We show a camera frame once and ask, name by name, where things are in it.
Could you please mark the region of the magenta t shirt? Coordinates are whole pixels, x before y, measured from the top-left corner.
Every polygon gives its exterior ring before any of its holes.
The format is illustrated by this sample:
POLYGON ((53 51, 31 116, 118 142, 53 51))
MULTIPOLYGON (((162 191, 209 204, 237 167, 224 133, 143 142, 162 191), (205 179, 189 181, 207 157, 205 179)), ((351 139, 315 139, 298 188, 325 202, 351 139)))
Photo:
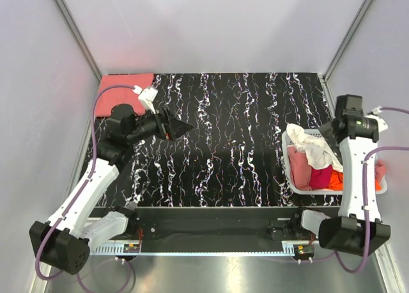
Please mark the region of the magenta t shirt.
POLYGON ((312 189, 325 189, 332 174, 332 166, 328 166, 322 170, 312 168, 309 185, 312 189))

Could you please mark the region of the white t shirt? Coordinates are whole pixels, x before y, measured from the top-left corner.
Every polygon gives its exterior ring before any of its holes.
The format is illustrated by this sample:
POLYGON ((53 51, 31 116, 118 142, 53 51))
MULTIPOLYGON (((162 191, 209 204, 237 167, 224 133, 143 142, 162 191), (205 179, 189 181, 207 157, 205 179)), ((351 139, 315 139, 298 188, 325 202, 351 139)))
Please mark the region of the white t shirt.
POLYGON ((343 172, 343 165, 323 137, 308 134, 301 126, 293 123, 287 124, 286 132, 295 148, 306 153, 312 168, 322 170, 331 165, 334 170, 343 172))

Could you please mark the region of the pink t shirt in basket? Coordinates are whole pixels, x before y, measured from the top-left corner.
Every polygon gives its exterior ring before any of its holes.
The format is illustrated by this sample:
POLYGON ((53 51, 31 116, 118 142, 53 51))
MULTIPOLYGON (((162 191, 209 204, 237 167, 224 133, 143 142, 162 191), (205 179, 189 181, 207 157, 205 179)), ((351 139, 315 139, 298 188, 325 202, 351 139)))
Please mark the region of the pink t shirt in basket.
POLYGON ((294 146, 287 148, 291 170, 291 180, 295 187, 301 191, 311 191, 312 168, 308 163, 305 152, 299 152, 294 146))

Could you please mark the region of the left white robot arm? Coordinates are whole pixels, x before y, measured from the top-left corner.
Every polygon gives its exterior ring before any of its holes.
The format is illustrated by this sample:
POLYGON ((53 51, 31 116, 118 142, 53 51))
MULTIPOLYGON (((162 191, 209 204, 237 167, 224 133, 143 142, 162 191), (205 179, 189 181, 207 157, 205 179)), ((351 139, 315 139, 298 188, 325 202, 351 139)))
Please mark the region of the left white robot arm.
POLYGON ((46 222, 35 221, 29 229, 37 276, 48 278, 41 272, 42 263, 75 275, 91 251, 108 240, 116 236, 133 238, 139 229, 133 208, 111 208, 98 221, 90 225, 86 222, 132 158, 136 144, 150 137, 176 141, 192 129, 167 108, 139 116, 129 104, 115 106, 107 118, 105 136, 93 142, 93 158, 74 190, 46 222))

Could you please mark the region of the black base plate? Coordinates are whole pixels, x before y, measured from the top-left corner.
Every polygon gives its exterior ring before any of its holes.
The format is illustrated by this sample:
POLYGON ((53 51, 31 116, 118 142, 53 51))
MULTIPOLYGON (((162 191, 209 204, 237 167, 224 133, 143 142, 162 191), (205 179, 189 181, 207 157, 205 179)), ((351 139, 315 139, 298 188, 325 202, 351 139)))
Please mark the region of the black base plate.
POLYGON ((290 255, 313 235, 296 224, 296 207, 143 207, 142 253, 168 256, 290 255))

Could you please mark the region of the white plastic laundry basket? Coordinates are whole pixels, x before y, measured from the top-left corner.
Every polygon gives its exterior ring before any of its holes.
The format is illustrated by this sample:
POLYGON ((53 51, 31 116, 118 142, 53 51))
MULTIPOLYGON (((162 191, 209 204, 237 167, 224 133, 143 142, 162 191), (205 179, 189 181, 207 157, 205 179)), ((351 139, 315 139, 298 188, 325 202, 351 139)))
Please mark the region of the white plastic laundry basket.
POLYGON ((343 193, 343 167, 318 129, 289 124, 282 134, 285 174, 290 189, 302 195, 343 193))

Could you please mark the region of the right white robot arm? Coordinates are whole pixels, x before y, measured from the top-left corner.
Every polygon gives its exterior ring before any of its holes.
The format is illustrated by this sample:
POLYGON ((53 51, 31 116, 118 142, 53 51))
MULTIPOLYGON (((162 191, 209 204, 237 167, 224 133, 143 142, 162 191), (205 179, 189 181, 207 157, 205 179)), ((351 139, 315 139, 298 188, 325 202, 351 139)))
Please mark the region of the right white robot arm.
POLYGON ((340 95, 335 117, 321 129, 330 147, 338 148, 343 165, 342 200, 336 217, 303 210, 290 223, 296 239, 314 233, 322 248, 368 257, 390 238, 376 202, 375 164, 380 138, 379 120, 366 116, 362 97, 340 95))

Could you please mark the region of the folded pink t shirt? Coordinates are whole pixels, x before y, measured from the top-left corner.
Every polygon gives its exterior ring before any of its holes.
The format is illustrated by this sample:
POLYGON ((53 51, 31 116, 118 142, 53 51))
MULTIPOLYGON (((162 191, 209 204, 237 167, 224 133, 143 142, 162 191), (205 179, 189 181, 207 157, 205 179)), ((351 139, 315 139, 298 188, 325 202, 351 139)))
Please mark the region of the folded pink t shirt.
MULTIPOLYGON (((154 74, 127 74, 127 75, 104 75, 100 81, 99 92, 112 85, 124 84, 138 86, 142 90, 151 86, 154 74)), ((139 95, 127 88, 115 88, 105 92, 96 104, 95 116, 108 117, 114 106, 130 104, 138 115, 143 115, 145 108, 138 100, 139 95)))

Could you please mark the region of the orange t shirt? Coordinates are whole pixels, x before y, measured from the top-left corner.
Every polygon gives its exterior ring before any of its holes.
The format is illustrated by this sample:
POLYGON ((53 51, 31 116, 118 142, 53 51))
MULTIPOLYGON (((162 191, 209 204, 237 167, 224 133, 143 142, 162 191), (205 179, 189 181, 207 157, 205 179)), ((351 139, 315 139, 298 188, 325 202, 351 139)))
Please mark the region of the orange t shirt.
MULTIPOLYGON (((330 180, 328 185, 326 186, 326 189, 332 190, 332 191, 342 191, 343 190, 343 173, 332 170, 332 173, 330 175, 330 180)), ((376 191, 381 191, 382 187, 380 185, 380 180, 375 177, 375 189, 376 191)))

